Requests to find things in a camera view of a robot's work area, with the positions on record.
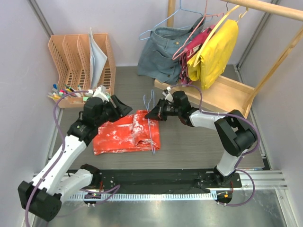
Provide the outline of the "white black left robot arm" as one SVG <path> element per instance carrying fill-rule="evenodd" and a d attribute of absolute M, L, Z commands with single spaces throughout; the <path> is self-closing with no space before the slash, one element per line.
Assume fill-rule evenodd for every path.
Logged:
<path fill-rule="evenodd" d="M 62 204 L 78 190 L 100 185 L 99 169 L 84 164 L 71 177 L 63 179 L 74 160 L 97 136 L 100 126 L 116 122 L 127 116 L 132 107 L 125 105 L 115 95 L 90 97 L 79 112 L 78 119 L 70 126 L 62 145 L 51 160 L 30 182 L 22 181 L 18 194 L 25 210 L 25 222 L 32 213 L 49 222 L 59 213 Z"/>

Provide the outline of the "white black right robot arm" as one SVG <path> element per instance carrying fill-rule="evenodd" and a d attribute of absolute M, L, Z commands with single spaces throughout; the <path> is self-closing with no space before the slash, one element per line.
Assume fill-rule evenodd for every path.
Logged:
<path fill-rule="evenodd" d="M 224 152 L 220 162 L 214 168 L 214 183 L 225 187 L 236 172 L 243 157 L 253 152 L 259 145 L 260 135 L 238 110 L 229 113 L 214 113 L 193 107 L 184 91 L 173 94 L 164 91 L 160 99 L 145 118 L 166 121 L 169 116 L 176 116 L 189 127 L 202 127 L 217 131 Z"/>

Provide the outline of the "orange tie-dye trousers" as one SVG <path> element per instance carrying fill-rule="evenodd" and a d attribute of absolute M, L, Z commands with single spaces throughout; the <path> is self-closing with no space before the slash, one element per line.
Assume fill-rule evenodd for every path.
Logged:
<path fill-rule="evenodd" d="M 160 150 L 159 122 L 146 119 L 147 113 L 147 110 L 138 110 L 100 126 L 92 142 L 94 155 Z"/>

